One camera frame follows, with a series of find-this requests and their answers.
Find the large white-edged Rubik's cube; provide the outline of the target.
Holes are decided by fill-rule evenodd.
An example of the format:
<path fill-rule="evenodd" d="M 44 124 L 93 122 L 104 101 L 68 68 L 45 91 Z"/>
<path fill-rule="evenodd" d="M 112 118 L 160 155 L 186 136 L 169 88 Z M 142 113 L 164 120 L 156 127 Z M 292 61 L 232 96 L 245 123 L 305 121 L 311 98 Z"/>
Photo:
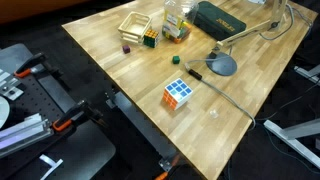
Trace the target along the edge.
<path fill-rule="evenodd" d="M 171 109 L 177 110 L 190 99 L 192 93 L 193 90 L 178 78 L 165 87 L 162 99 Z"/>

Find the green small cube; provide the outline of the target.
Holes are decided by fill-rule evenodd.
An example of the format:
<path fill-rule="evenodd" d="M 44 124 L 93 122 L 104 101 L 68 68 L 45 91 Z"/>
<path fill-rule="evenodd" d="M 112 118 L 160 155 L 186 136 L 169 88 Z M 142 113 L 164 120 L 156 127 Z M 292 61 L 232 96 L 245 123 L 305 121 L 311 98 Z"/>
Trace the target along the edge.
<path fill-rule="evenodd" d="M 173 56 L 172 63 L 179 64 L 180 63 L 180 56 Z"/>

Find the small black-edged Rubik's cube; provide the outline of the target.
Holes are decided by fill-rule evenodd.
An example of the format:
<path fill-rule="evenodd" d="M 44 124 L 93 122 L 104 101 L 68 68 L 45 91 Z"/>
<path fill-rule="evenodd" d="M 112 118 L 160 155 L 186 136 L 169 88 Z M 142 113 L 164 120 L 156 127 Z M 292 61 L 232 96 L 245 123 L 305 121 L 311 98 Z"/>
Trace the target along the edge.
<path fill-rule="evenodd" d="M 146 31 L 146 33 L 144 34 L 144 40 L 143 40 L 143 44 L 151 47 L 151 48 L 155 48 L 158 44 L 159 41 L 159 32 L 149 29 Z"/>

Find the purple small cube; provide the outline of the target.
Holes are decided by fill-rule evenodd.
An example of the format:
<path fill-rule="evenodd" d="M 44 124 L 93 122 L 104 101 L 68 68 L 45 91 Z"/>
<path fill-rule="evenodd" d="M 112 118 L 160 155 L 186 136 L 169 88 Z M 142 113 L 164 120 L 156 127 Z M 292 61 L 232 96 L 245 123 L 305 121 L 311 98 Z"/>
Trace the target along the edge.
<path fill-rule="evenodd" d="M 129 47 L 128 45 L 124 45 L 124 46 L 122 47 L 122 50 L 123 50 L 123 52 L 124 52 L 125 54 L 131 52 L 131 49 L 130 49 L 130 47 Z"/>

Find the wooden slatted box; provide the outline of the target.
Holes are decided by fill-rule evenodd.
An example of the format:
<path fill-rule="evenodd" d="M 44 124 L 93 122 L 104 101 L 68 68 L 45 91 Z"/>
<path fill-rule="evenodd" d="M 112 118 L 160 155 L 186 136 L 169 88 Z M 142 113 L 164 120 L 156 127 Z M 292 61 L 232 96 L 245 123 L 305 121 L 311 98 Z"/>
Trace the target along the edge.
<path fill-rule="evenodd" d="M 120 38 L 136 44 L 143 42 L 146 31 L 151 27 L 152 18 L 148 15 L 130 12 L 118 27 Z"/>

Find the small clear plastic cap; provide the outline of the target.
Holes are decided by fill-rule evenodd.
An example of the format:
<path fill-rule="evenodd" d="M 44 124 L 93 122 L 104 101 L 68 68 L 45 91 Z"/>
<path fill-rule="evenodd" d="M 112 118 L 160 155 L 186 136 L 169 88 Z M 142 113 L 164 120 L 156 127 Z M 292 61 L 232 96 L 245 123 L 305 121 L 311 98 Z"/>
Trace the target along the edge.
<path fill-rule="evenodd" d="M 211 110 L 210 115 L 212 118 L 217 118 L 219 116 L 218 112 L 216 110 Z"/>

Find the grey round lamp base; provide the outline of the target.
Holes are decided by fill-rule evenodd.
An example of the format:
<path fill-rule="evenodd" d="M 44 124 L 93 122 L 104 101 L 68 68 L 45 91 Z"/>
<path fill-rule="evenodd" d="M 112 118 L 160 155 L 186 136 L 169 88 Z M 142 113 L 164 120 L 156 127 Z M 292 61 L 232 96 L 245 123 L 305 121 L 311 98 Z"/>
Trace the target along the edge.
<path fill-rule="evenodd" d="M 236 61 L 230 55 L 223 52 L 217 55 L 208 55 L 206 64 L 212 72 L 221 76 L 231 76 L 237 71 Z"/>

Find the black orange clamp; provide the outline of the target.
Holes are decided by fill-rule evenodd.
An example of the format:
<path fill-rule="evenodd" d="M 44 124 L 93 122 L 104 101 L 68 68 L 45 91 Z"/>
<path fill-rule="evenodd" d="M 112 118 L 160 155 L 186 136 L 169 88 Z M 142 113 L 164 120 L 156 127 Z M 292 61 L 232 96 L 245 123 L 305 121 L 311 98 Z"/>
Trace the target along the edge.
<path fill-rule="evenodd" d="M 15 72 L 14 75 L 19 78 L 24 78 L 29 74 L 37 74 L 39 70 L 36 69 L 37 65 L 41 65 L 44 70 L 47 70 L 55 78 L 59 78 L 63 73 L 58 67 L 51 65 L 47 61 L 47 56 L 43 52 L 39 52 L 29 59 L 27 59 Z"/>
<path fill-rule="evenodd" d="M 69 127 L 73 120 L 72 118 L 78 114 L 85 115 L 89 119 L 98 120 L 102 117 L 102 113 L 91 107 L 91 105 L 85 101 L 80 100 L 73 107 L 71 107 L 61 118 L 52 123 L 52 128 L 57 132 L 62 132 Z"/>

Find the bottom orange clamp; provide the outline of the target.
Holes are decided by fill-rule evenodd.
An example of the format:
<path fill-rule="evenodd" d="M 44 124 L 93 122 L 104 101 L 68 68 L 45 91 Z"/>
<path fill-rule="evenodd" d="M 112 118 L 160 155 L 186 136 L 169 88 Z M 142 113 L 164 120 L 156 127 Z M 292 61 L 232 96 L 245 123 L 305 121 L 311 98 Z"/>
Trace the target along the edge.
<path fill-rule="evenodd" d="M 179 161 L 179 155 L 176 155 L 172 158 L 161 159 L 159 161 L 159 165 L 163 169 L 163 172 L 157 175 L 154 180 L 167 180 L 168 177 L 173 175 L 174 172 L 179 168 Z"/>

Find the dark green zip case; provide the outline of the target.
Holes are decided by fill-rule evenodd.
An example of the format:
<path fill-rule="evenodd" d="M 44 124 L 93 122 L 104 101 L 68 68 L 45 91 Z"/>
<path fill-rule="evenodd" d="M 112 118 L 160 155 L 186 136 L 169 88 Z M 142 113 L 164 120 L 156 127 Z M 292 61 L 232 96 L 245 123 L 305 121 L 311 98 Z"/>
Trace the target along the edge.
<path fill-rule="evenodd" d="M 209 1 L 198 3 L 194 24 L 216 40 L 224 40 L 246 29 L 246 24 Z"/>

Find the black perforated mounting board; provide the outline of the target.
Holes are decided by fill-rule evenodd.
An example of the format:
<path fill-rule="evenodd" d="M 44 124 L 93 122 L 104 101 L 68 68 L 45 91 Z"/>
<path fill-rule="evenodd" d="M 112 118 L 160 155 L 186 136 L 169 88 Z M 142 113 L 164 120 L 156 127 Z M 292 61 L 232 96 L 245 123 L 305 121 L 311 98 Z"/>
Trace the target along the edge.
<path fill-rule="evenodd" d="M 1 130 L 21 123 L 25 118 L 39 113 L 43 119 L 49 120 L 53 130 L 53 135 L 43 140 L 52 141 L 52 139 L 67 133 L 68 127 L 62 132 L 57 132 L 52 128 L 52 123 L 75 105 L 75 102 L 60 85 L 55 83 L 53 79 L 37 80 L 33 76 L 17 79 L 21 82 L 18 88 L 23 91 L 23 94 L 15 101 L 1 95 Z"/>

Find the upper black orange clamp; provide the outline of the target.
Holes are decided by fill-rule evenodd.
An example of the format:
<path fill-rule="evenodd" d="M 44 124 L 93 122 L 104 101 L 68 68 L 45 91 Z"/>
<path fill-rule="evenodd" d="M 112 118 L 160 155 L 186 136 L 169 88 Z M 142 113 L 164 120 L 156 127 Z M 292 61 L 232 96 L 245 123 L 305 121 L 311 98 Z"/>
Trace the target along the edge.
<path fill-rule="evenodd" d="M 14 75 L 19 78 L 24 78 L 29 74 L 37 74 L 39 70 L 36 69 L 37 65 L 41 65 L 44 70 L 47 70 L 55 78 L 59 78 L 63 73 L 58 67 L 51 65 L 47 61 L 47 56 L 43 52 L 39 52 L 29 59 L 27 59 L 15 72 Z"/>

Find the grey metal table bracket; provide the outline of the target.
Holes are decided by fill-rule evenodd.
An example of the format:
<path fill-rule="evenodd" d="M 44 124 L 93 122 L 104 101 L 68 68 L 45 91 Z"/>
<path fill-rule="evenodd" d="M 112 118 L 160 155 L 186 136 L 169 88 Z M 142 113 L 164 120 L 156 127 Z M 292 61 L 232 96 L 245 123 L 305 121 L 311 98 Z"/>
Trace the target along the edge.
<path fill-rule="evenodd" d="M 177 155 L 176 148 L 168 138 L 144 115 L 122 92 L 115 93 L 106 101 L 110 108 L 118 107 L 139 130 L 147 141 L 156 149 L 161 156 L 158 164 L 169 172 L 173 168 L 174 158 Z"/>

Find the aluminium extrusion rail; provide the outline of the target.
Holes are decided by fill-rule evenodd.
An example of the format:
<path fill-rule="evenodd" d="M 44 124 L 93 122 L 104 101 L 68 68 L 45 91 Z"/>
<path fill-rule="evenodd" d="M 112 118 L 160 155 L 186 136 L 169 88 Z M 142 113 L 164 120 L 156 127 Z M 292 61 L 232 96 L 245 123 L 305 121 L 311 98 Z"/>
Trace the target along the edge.
<path fill-rule="evenodd" d="M 37 113 L 23 122 L 0 131 L 0 158 L 53 135 L 51 123 Z"/>

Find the small metal bracket block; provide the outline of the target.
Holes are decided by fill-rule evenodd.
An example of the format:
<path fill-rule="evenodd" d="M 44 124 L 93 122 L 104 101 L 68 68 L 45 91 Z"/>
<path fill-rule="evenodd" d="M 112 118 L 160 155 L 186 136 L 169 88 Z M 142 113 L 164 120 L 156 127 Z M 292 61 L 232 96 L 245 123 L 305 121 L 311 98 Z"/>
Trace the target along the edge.
<path fill-rule="evenodd" d="M 19 98 L 23 91 L 18 88 L 21 82 L 12 74 L 0 69 L 0 94 L 11 101 Z"/>

